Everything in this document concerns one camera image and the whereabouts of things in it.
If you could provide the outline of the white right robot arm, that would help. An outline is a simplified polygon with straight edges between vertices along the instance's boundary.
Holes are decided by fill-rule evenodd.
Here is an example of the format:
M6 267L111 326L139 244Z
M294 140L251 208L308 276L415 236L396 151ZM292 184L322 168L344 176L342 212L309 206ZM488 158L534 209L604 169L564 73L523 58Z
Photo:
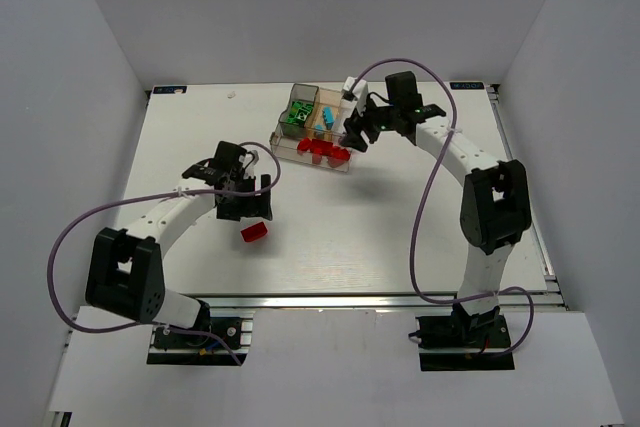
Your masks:
M366 81L345 81L341 101L352 113L343 123L340 144L366 152L381 134L396 132L456 179L462 188L459 219L468 254L454 307L472 327L487 324L498 314L506 261L532 223L526 169L520 161L502 161L467 139L451 115L424 102L412 72L389 75L385 83L388 101L377 105Z

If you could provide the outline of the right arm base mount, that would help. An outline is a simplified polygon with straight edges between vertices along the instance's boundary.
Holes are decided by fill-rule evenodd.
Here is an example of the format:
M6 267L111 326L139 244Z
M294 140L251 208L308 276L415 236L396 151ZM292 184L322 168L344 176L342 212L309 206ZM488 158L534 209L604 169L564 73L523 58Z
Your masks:
M512 353L506 320L499 315L489 327L463 334L451 316L423 316L416 319L417 329L408 339L418 345L422 372L513 371Z

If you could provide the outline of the large cyan lego brick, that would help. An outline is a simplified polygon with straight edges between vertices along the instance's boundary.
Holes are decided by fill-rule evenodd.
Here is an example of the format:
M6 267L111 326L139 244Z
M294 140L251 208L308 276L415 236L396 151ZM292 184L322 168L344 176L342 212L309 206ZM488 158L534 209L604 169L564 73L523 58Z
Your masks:
M323 123L324 123L325 127L328 130L331 130L333 128L333 125L335 123L335 117L334 117L332 109L329 106L325 106L322 109L322 120L323 120Z

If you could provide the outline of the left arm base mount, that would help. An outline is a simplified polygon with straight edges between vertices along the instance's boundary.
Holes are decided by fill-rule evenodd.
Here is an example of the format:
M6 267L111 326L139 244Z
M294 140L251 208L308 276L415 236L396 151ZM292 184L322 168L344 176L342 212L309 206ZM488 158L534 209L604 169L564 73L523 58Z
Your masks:
M157 326L146 357L148 365L239 367L249 353L253 318L212 311L194 329Z

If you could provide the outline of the small cyan lego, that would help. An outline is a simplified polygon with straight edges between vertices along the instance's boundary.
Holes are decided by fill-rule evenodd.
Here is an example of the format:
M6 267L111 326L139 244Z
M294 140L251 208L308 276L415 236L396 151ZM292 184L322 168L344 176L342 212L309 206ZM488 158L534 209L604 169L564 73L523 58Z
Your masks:
M316 139L324 140L325 139L325 130L321 125L316 125L314 127L314 137Z

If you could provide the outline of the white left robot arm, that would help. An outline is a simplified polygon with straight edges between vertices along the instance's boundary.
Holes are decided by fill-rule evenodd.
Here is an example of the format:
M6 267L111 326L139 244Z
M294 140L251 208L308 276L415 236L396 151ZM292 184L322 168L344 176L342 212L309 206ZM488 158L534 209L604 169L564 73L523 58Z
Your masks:
M273 218L271 190L277 176L256 175L261 144L221 141L214 155L189 166L177 186L129 225L104 228L94 240L86 302L139 324L201 331L208 305L165 285L163 261L197 221Z

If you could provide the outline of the round red lego piece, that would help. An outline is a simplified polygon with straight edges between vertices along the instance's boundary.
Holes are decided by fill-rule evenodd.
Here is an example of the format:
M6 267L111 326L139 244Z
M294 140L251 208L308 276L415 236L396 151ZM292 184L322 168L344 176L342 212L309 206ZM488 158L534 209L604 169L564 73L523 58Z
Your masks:
M305 152L308 152L311 146L312 140L310 138L304 138L298 143L296 150L299 154L303 154Z

